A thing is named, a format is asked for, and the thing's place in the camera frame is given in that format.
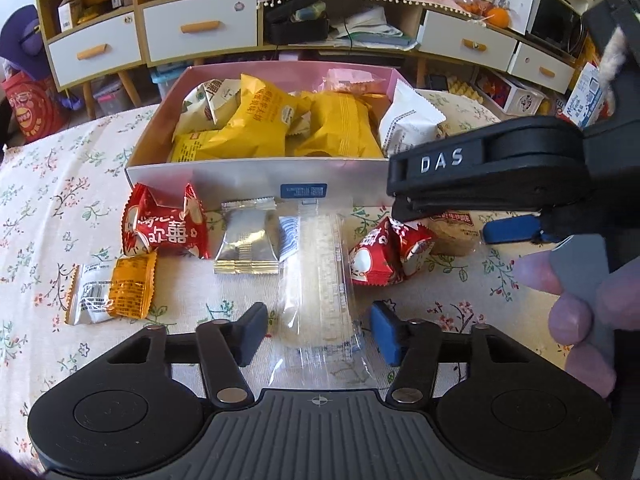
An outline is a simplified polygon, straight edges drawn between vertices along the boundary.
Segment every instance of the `gray handle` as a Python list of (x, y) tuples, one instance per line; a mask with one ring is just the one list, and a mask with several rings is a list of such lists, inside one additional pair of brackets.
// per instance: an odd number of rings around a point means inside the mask
[(609, 275), (604, 238), (600, 235), (570, 236), (551, 251), (550, 262), (564, 291), (583, 300), (591, 309), (593, 325), (585, 343), (596, 347), (613, 367), (613, 329), (604, 324), (595, 311), (596, 291)]

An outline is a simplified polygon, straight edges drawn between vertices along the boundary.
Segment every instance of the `white drawer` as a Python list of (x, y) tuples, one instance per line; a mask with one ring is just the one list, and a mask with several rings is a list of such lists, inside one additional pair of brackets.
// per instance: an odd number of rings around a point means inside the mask
[(142, 61), (133, 12), (65, 36), (51, 43), (49, 51), (58, 84), (62, 87)]
[(420, 51), (507, 70), (518, 41), (482, 27), (428, 10), (418, 32)]
[(507, 72), (564, 94), (574, 75), (574, 68), (549, 54), (521, 43), (511, 59)]
[[(257, 46), (257, 3), (258, 0), (179, 0), (147, 7), (144, 15), (150, 60)], [(187, 32), (189, 27), (202, 30)]]

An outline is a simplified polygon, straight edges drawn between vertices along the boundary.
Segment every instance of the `human hand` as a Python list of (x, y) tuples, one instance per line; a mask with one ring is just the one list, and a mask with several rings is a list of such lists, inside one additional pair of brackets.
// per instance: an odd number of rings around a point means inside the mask
[[(549, 312), (549, 332), (562, 345), (575, 345), (566, 359), (567, 373), (607, 397), (616, 373), (591, 345), (583, 343), (593, 314), (583, 301), (562, 290), (549, 261), (550, 251), (524, 256), (513, 269), (522, 285), (560, 296)], [(596, 293), (595, 315), (613, 329), (640, 330), (640, 258), (621, 267), (602, 282)]]

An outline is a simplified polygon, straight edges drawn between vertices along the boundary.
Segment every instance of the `cabinet leg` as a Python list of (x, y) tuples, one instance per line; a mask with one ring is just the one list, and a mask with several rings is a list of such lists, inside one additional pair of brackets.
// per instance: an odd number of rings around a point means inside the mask
[(417, 88), (424, 88), (427, 75), (427, 59), (425, 57), (418, 58), (418, 70), (415, 74), (415, 85)]
[(140, 100), (140, 95), (138, 95), (138, 91), (136, 90), (136, 87), (133, 84), (133, 81), (131, 80), (131, 76), (129, 75), (129, 72), (127, 72), (126, 70), (123, 70), (122, 72), (118, 72), (118, 77), (120, 78), (120, 81), (122, 81), (122, 85), (124, 86), (124, 89), (127, 91), (127, 94), (129, 95), (129, 98), (131, 99), (131, 102), (133, 103), (133, 105), (136, 108), (140, 108), (142, 106), (142, 101)]
[(90, 121), (93, 121), (95, 119), (95, 100), (94, 93), (91, 91), (91, 81), (82, 83), (82, 95), (84, 96), (86, 115)]

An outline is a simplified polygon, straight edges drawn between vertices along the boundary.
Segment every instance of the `red package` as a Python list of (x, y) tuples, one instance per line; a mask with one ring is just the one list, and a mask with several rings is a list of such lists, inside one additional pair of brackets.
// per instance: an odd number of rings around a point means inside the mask
[(404, 280), (398, 257), (398, 237), (385, 218), (349, 253), (355, 285), (393, 285)]
[(389, 219), (391, 228), (400, 238), (399, 252), (402, 270), (406, 277), (418, 272), (435, 245), (436, 235), (420, 222), (403, 224)]
[(191, 184), (184, 190), (182, 209), (158, 205), (147, 186), (135, 185), (122, 216), (126, 256), (170, 249), (208, 259), (208, 237), (206, 218)]

